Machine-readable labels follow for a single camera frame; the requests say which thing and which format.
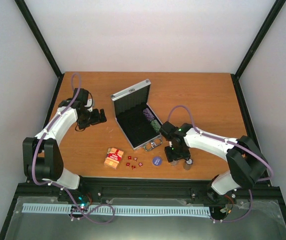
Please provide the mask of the brown poker chip stack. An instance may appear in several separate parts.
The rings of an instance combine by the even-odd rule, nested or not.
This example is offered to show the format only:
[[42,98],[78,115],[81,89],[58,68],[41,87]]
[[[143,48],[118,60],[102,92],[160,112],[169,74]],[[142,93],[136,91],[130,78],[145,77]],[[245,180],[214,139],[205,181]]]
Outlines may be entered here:
[[189,160],[186,160],[186,161],[184,162],[183,168],[184,168],[184,170],[188,171],[188,170],[191,169],[192,165],[193,165],[193,160],[192,160],[192,159],[189,159]]

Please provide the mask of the aluminium poker case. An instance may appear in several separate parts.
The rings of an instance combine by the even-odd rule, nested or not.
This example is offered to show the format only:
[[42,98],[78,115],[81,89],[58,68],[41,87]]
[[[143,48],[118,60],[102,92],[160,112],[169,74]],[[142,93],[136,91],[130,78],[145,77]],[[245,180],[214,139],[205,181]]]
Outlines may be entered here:
[[115,119],[133,150],[149,152],[162,144],[162,136],[155,132],[143,110],[148,108],[155,120],[162,122],[148,104],[151,82],[145,79],[111,95]]

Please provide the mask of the green poker chip stack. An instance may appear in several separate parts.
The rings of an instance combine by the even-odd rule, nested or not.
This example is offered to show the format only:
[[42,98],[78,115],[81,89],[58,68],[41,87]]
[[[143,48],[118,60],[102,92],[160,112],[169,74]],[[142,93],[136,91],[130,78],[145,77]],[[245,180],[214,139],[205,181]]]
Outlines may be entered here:
[[155,132],[158,133],[160,128],[161,128],[161,125],[159,124],[159,122],[156,119],[154,119],[150,122],[150,124],[151,124],[152,128],[155,130]]

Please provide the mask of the red playing card deck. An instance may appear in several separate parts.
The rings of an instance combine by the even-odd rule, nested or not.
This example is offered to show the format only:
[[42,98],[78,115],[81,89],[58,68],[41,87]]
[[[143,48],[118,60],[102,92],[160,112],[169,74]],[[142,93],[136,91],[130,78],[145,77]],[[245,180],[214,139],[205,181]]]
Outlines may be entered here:
[[121,160],[123,159],[123,156],[124,151],[115,147],[110,147],[107,151],[104,165],[117,169]]

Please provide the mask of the purple poker chip stack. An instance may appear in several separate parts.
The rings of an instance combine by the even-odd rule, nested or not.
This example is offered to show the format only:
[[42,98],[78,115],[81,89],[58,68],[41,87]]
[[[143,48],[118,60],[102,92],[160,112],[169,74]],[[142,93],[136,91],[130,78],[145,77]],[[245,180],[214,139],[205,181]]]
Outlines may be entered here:
[[146,117],[146,119],[150,122],[155,119],[154,115],[152,114],[152,112],[148,108],[143,110],[143,114]]

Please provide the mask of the blue white poker chip stack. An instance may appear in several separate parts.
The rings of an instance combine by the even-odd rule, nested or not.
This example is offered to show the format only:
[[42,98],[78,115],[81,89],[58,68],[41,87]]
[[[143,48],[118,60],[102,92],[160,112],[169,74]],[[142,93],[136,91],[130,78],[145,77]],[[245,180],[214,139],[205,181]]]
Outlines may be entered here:
[[171,163],[171,165],[172,165],[172,166],[176,166],[178,163],[179,163],[178,161],[173,161],[173,162]]

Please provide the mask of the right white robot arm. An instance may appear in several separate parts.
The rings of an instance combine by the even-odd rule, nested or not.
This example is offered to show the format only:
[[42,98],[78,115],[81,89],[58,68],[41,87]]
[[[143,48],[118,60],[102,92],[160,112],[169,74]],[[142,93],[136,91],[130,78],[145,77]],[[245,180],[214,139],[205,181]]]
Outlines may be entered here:
[[234,189],[251,190],[267,169],[266,158],[248,136],[226,138],[196,130],[189,123],[177,127],[168,121],[161,125],[160,134],[169,142],[165,147],[169,163],[184,160],[191,165],[190,149],[203,150],[227,162],[229,170],[214,177],[207,190],[213,199]]

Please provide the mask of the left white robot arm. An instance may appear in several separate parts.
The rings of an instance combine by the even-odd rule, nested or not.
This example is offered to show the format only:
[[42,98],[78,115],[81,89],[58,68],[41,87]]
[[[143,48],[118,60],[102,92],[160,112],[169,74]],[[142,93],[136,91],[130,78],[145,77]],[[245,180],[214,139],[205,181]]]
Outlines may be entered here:
[[79,130],[106,122],[104,109],[94,108],[93,101],[63,100],[50,122],[34,137],[27,137],[22,143],[23,169],[27,178],[40,184],[56,185],[69,189],[75,201],[86,198],[87,189],[80,183],[81,177],[64,167],[59,145],[67,131],[74,124]]

